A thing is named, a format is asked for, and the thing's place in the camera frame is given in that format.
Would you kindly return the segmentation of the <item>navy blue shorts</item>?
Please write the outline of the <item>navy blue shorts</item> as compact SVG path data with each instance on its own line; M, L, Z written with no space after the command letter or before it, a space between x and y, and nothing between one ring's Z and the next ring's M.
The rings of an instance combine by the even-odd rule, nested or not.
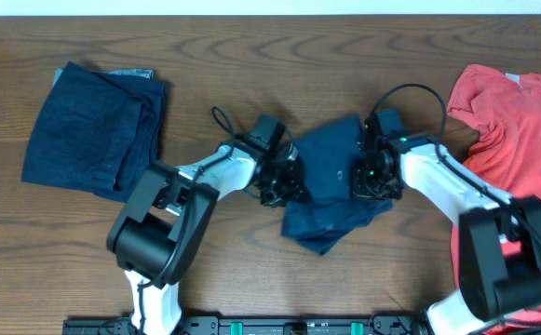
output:
M350 115L309 131L293 142L299 151L304 186L310 198L290 201L281 234L318 255L357 228L389 211L390 200L357 200L351 196L353 164L363 158L360 119Z

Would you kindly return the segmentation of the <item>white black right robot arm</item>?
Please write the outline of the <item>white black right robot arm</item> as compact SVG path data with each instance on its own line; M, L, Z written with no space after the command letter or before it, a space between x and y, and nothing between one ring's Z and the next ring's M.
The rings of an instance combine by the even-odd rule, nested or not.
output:
M365 135L351 194L399 199L411 188L458 231L458 289L428 307L415 334L480 334L507 324L541 330L518 312L541 305L541 199L517 198L481 180L427 134Z

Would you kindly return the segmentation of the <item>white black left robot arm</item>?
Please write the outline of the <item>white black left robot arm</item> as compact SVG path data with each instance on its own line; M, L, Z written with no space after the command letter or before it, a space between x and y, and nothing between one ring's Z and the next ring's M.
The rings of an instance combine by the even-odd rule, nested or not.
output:
M221 199L253 185L263 205L280 207L304 194L301 178L294 145L238 140L191 165L146 169L106 238L132 290L134 333L171 334L179 326L179 283Z

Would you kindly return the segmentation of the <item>red t-shirt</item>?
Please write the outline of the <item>red t-shirt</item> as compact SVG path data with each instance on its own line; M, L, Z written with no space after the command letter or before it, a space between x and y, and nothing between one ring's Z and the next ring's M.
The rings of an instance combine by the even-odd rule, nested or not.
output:
M447 114L479 133L466 168L517 197L541 198L541 74L469 65L453 87Z

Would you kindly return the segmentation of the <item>folded dark navy garment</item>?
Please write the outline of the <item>folded dark navy garment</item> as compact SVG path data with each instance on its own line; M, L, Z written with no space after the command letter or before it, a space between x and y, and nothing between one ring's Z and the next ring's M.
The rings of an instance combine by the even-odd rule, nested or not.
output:
M168 91L149 70L68 62L36 119L22 180L127 201L157 159Z

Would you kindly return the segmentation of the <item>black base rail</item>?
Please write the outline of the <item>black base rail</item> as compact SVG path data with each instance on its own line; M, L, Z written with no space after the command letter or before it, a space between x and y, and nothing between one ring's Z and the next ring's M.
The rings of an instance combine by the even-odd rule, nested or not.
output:
M128 317L111 320L71 319L63 335L139 334ZM369 318L227 318L186 317L173 335L427 335L434 334L422 316L378 313Z

